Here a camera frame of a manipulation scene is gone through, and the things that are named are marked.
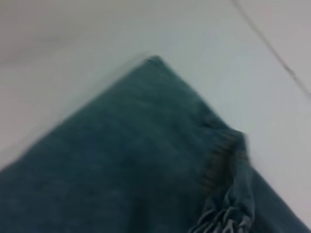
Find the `white floor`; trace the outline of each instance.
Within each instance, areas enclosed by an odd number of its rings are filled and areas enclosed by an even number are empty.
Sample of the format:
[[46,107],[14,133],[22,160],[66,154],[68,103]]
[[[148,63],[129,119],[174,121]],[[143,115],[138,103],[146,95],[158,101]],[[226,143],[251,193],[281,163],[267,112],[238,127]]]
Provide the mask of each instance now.
[[229,0],[7,2],[0,6],[1,167],[157,54],[248,135],[254,166],[311,227],[311,101]]

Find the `denim fabric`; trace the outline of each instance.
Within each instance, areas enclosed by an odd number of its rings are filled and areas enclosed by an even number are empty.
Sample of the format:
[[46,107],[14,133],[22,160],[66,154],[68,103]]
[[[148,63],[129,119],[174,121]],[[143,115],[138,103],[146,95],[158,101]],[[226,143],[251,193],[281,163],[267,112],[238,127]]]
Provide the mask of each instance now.
[[309,230],[230,129],[158,57],[0,173],[2,233]]

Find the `white surface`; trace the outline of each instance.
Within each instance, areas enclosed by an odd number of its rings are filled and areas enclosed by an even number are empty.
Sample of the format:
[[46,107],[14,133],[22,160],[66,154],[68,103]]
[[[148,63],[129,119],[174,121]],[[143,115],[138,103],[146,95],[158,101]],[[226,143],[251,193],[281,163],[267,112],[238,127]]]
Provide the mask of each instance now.
[[238,2],[311,92],[311,1]]
[[158,54],[247,133],[255,167],[311,226],[310,103],[228,0],[28,1],[0,6],[2,166]]

